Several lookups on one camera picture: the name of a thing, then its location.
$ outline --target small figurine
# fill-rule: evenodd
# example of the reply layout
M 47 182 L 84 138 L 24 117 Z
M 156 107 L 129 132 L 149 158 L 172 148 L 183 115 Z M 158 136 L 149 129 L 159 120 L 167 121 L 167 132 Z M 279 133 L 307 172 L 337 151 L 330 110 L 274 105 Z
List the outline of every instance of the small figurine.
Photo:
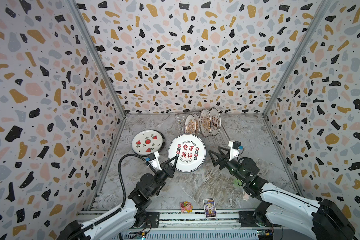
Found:
M 192 212 L 193 206 L 190 202 L 185 201 L 184 205 L 185 205 L 185 209 L 187 210 L 188 213 Z
M 187 211 L 187 213 L 190 213 L 193 210 L 192 204 L 190 202 L 187 202 L 187 201 L 181 202 L 180 203 L 180 208 L 181 208 L 181 212 Z
M 185 205 L 183 202 L 180 203 L 181 212 L 185 212 Z

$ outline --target terrazzo pattern wall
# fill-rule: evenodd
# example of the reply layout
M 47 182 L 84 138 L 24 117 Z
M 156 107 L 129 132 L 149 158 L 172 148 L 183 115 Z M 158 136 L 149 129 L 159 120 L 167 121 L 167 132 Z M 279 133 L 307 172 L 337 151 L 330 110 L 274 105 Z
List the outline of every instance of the terrazzo pattern wall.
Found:
M 333 1 L 266 118 L 303 194 L 360 239 L 360 1 Z
M 262 112 L 321 0 L 78 0 L 126 112 Z
M 0 1 L 0 240 L 56 239 L 90 204 L 118 114 L 62 1 Z

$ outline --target mounting plate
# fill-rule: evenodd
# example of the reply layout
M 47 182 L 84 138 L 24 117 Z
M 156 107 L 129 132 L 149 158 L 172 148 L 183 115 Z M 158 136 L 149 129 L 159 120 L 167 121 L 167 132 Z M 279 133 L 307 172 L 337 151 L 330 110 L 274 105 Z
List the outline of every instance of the mounting plate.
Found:
M 239 212 L 239 223 L 241 227 L 259 227 L 256 224 L 256 219 L 254 217 L 254 211 L 240 211 Z M 271 227 L 272 223 L 266 219 L 266 226 Z
M 158 221 L 160 220 L 159 212 L 147 212 L 145 219 L 148 219 L 146 228 L 158 228 Z

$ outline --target metal wire rack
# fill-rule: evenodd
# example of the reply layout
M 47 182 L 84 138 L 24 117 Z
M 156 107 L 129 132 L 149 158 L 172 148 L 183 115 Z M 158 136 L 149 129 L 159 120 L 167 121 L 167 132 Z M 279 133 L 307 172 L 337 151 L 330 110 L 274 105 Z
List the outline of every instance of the metal wire rack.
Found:
M 176 128 L 178 131 L 178 134 L 184 134 L 184 124 L 187 116 L 189 114 L 196 113 L 200 116 L 201 111 L 193 111 L 193 112 L 186 112 L 186 113 L 177 113 L 175 114 L 175 121 L 176 121 Z M 205 156 L 205 162 L 212 162 L 211 157 L 208 154 L 208 150 L 212 150 L 215 152 L 218 152 L 217 147 L 218 146 L 227 146 L 230 138 L 228 137 L 227 132 L 225 131 L 223 127 L 223 121 L 221 121 L 220 131 L 216 136 L 208 136 L 203 137 L 201 133 L 199 133 L 198 137 L 203 141 L 205 145 L 205 150 L 207 152 Z

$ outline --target plate in dish rack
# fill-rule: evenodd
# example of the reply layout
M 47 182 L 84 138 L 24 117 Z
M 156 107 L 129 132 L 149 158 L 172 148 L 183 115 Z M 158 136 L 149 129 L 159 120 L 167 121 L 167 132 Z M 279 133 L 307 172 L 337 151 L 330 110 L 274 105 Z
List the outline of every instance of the plate in dish rack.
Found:
M 165 138 L 161 132 L 155 130 L 145 130 L 139 132 L 132 140 L 132 150 L 140 156 L 146 157 L 148 154 L 161 151 L 165 145 Z
M 200 113 L 200 132 L 203 137 L 208 137 L 211 132 L 211 116 L 205 108 Z
M 197 136 L 200 133 L 200 118 L 199 118 L 199 115 L 197 115 L 196 113 L 194 113 L 192 115 L 195 118 L 195 124 L 196 124 L 195 135 Z
M 193 134 L 182 134 L 169 145 L 168 159 L 177 156 L 176 169 L 181 172 L 192 172 L 198 169 L 205 160 L 205 145 Z
M 219 133 L 221 126 L 220 113 L 216 108 L 211 108 L 209 110 L 209 115 L 211 116 L 211 135 L 216 136 Z
M 184 132 L 195 134 L 195 130 L 196 130 L 195 117 L 192 114 L 189 114 L 187 116 L 187 119 L 185 120 Z

